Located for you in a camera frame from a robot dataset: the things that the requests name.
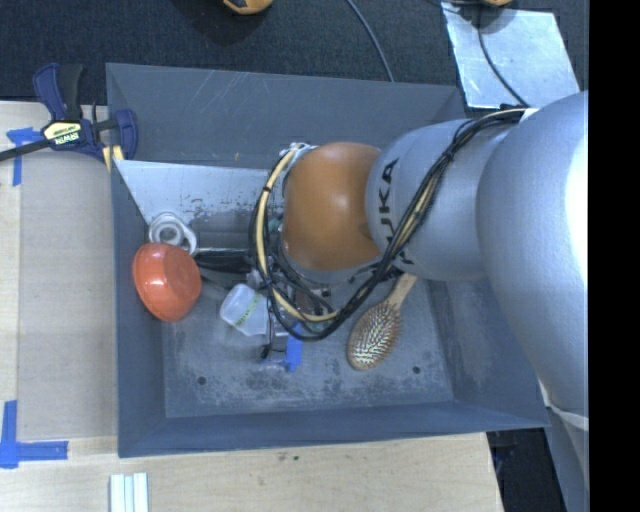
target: red bowl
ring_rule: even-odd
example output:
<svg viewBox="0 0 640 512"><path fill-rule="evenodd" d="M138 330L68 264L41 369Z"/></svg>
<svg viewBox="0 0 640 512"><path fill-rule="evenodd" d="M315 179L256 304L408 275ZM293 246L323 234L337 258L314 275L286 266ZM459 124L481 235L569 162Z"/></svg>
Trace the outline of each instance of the red bowl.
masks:
<svg viewBox="0 0 640 512"><path fill-rule="evenodd" d="M133 259L133 281L140 299L160 320L182 320L198 300L202 280L187 251L163 243L144 244Z"/></svg>

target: cables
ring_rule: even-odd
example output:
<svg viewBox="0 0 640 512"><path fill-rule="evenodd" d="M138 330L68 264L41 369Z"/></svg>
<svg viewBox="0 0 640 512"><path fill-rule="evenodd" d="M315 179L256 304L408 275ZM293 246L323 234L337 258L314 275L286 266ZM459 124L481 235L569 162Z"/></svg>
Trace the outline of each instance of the cables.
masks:
<svg viewBox="0 0 640 512"><path fill-rule="evenodd" d="M250 244L255 252L256 268L267 292L270 311L273 312L280 324L291 335L302 341L318 341L335 332L362 305L379 283L397 271L393 266L393 262L406 248L413 235L426 220L434 204L444 173L455 154L481 130L496 124L516 123L520 120L525 110L525 108L509 108L492 112L480 119L469 120L458 127L451 143L425 174L418 190L402 215L396 232L389 241L384 254L380 261L373 266L371 275L360 285L342 308L338 311L328 311L324 314L305 314L299 311L297 305L287 297L287 292L278 288L277 283L282 279L274 274L273 263L269 263L267 254L270 235L266 205L278 176L288 168L295 153L303 147L302 144L293 144L276 163L267 178L267 183L258 198L250 223ZM290 285L291 288L302 291L307 295L312 293L306 290L305 287L300 286L300 283L292 284L291 279L288 279L288 281L285 284ZM293 317L296 322L293 324L288 322L284 318L285 314ZM295 323L298 323L307 334L300 333L300 330L294 330ZM315 324L324 324L324 326L318 328Z"/></svg>
<svg viewBox="0 0 640 512"><path fill-rule="evenodd" d="M353 12L356 13L356 16L360 20L360 23L362 23L362 25L364 26L365 30L369 34L369 37L371 38L371 41L373 42L373 45L376 47L378 55L380 56L380 60L382 61L382 65L384 66L384 70L387 72L387 76L389 77L389 81L390 82L395 82L395 79L393 78L393 73L391 73L391 69L389 68L389 64L387 64L387 59L384 56L384 52L382 51L382 48L380 48L380 45L378 44L378 39L376 38L375 34L373 33L373 30L371 30L371 27L367 23L367 20L364 19L364 16L362 16L362 14L360 13L360 10L356 7L356 5L353 3L352 0L346 0L346 2L349 4L349 7L351 7Z"/></svg>
<svg viewBox="0 0 640 512"><path fill-rule="evenodd" d="M513 96L520 103L520 105L522 105L523 107L530 107L531 105L529 105L529 103L527 103L522 98L522 96L520 96L513 89L513 87L511 87L511 85L509 84L509 82L507 82L507 80L504 78L504 76L502 76L502 73L500 73L500 71L496 67L495 63L491 59L491 56L489 55L489 52L487 51L487 47L486 47L485 42L484 42L484 36L483 36L482 30L481 30L483 10L484 10L484 8L481 7L480 11L478 13L478 28L476 29L476 31L478 32L478 41L480 42L480 48L482 49L482 54L484 55L484 58L487 61L487 64L489 64L489 67L491 68L491 71L493 71L493 74L496 76L496 78L498 80L500 80L500 83L504 86L504 88L507 91L509 91L509 94L511 94L511 96Z"/></svg>

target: plastic container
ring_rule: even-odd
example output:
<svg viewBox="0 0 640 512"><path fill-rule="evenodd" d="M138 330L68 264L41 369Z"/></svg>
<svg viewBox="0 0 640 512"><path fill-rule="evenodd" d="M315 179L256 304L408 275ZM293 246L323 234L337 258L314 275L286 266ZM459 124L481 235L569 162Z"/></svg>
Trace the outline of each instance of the plastic container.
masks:
<svg viewBox="0 0 640 512"><path fill-rule="evenodd" d="M246 284L237 284L220 306L220 317L246 336L267 333L267 298Z"/></svg>

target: yellow wire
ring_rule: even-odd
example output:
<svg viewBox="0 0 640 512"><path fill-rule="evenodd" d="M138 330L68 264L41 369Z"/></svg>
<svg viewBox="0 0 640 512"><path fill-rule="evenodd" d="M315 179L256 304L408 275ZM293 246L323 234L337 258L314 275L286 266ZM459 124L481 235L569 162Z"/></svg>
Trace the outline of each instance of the yellow wire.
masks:
<svg viewBox="0 0 640 512"><path fill-rule="evenodd" d="M267 257L264 248L263 226L264 215L267 208L267 201L269 200L269 195L271 194L271 190L276 180L278 179L278 176L287 167L289 162L291 162L291 159L294 156L293 149L297 148L292 148L291 150L289 150L289 152L278 162L278 165L276 165L276 168L273 170L273 172L269 176L269 179L267 180L265 188L260 194L260 201L258 202L258 211L256 213L256 254L258 257L258 265L260 265L260 268L265 275L267 274ZM334 311L333 313L328 313L326 315L303 315L297 309L291 306L291 304L287 302L287 300L278 290L273 289L273 295L278 304L282 306L285 311L287 311L287 313L301 321L326 322L338 316L339 313L338 311Z"/></svg>

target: gray bin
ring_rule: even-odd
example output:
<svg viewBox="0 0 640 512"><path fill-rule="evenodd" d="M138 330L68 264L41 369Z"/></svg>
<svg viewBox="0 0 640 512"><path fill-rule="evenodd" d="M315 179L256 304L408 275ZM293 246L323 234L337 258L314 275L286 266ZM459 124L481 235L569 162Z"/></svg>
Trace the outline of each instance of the gray bin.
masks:
<svg viewBox="0 0 640 512"><path fill-rule="evenodd" d="M355 140L382 148L412 129L464 117L450 87L128 65L107 71L109 107L131 108L138 117L136 159L188 164L176 170L187 188L189 173L202 166L267 169L293 141ZM345 360L350 323L305 344L295 373L261 365L256 352L264 339L223 325L221 298L206 285L187 318L160 322L142 305L131 277L147 232L137 193L120 169L112 171L121 457L548 423L536 376L483 280L421 281L403 305L398 346L364 373ZM197 228L201 238L215 226L215 212L207 218Z"/></svg>

